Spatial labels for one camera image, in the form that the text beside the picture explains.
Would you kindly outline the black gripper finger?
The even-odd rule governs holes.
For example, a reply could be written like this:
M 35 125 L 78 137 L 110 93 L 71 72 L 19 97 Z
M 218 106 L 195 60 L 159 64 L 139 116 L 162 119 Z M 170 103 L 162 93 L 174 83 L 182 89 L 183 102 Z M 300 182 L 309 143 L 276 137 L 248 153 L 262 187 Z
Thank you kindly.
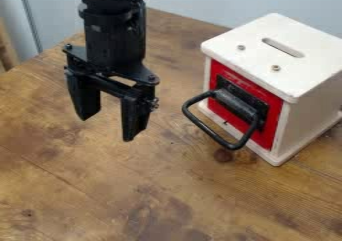
M 122 128 L 123 140 L 130 142 L 146 130 L 150 120 L 150 105 L 137 97 L 126 96 L 122 99 Z
M 101 91 L 91 86 L 90 79 L 66 71 L 67 87 L 79 118 L 86 121 L 101 111 Z

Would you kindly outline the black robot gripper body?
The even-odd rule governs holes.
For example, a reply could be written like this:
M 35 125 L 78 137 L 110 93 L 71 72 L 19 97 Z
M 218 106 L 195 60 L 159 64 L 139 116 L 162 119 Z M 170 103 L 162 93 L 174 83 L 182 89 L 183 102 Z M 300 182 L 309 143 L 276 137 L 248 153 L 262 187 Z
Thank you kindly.
M 145 66 L 145 0 L 82 0 L 86 45 L 66 45 L 67 70 L 90 79 L 101 92 L 155 99 L 159 77 Z

